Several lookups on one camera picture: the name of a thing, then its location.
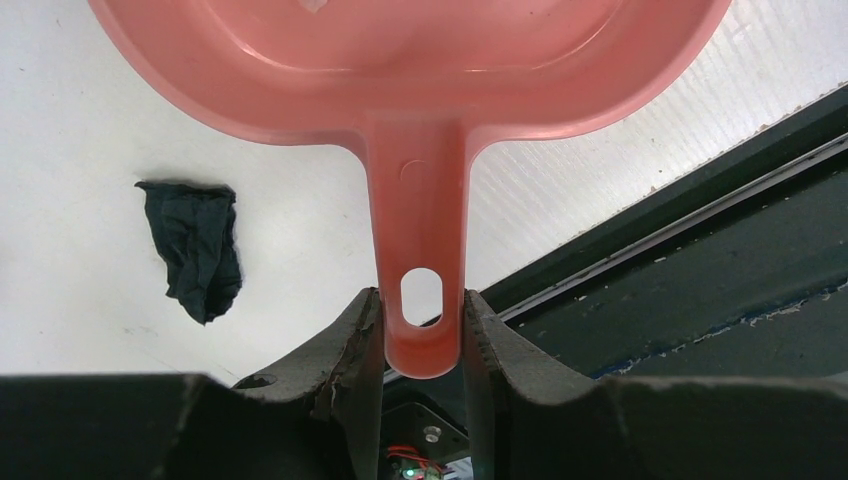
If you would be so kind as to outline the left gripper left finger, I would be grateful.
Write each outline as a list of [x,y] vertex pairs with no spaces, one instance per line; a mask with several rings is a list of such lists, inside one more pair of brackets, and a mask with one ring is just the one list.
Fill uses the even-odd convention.
[[375,479],[384,371],[381,301],[361,290],[328,327],[240,379],[261,407],[259,468],[285,479]]

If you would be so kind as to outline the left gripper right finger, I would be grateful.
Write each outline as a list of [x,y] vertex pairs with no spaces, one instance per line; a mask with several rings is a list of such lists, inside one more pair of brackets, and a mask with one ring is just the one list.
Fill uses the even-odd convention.
[[569,473],[576,435],[565,406],[593,380],[516,333],[475,290],[465,293],[462,370],[473,474],[530,479]]

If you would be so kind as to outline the pink plastic dustpan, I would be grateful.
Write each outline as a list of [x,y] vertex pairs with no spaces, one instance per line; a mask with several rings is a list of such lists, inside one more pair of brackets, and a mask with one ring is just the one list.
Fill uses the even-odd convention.
[[224,134],[337,145],[367,177],[384,355],[462,350],[469,176],[486,147],[607,127],[695,60],[726,1],[94,1],[162,97]]

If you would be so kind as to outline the black paper scrap near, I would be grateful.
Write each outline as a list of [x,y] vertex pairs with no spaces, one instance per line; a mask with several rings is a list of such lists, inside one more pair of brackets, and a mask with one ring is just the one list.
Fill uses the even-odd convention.
[[232,307],[243,285],[235,242],[236,193],[224,185],[138,181],[166,296],[206,325]]

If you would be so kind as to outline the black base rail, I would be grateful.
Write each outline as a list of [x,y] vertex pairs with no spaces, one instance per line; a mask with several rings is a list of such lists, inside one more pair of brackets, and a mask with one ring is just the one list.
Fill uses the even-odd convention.
[[[485,289],[593,388],[569,473],[847,475],[847,91]],[[463,370],[386,384],[383,441],[473,474]]]

